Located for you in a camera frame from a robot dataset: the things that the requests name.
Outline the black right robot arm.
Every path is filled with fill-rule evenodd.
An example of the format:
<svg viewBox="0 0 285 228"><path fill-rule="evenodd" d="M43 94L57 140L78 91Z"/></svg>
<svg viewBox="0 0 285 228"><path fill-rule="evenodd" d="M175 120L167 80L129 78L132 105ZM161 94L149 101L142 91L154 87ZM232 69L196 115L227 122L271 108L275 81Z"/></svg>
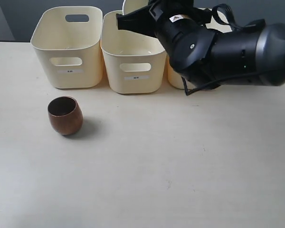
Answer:
<svg viewBox="0 0 285 228"><path fill-rule="evenodd" d="M191 0L151 0L142 8L117 14L119 30L159 40L186 95L222 85L285 84L285 24L264 19L245 26L232 9L219 4L198 9Z"/></svg>

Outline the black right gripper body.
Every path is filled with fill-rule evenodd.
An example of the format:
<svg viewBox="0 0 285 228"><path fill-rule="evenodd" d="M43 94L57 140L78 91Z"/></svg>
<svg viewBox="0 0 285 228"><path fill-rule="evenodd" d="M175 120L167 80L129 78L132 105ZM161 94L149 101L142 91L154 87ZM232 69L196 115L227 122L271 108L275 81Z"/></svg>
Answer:
<svg viewBox="0 0 285 228"><path fill-rule="evenodd" d="M151 17L150 31L158 40L173 40L190 31L179 23L186 21L189 26L204 25L204 10L194 7L193 0L150 0L148 14Z"/></svg>

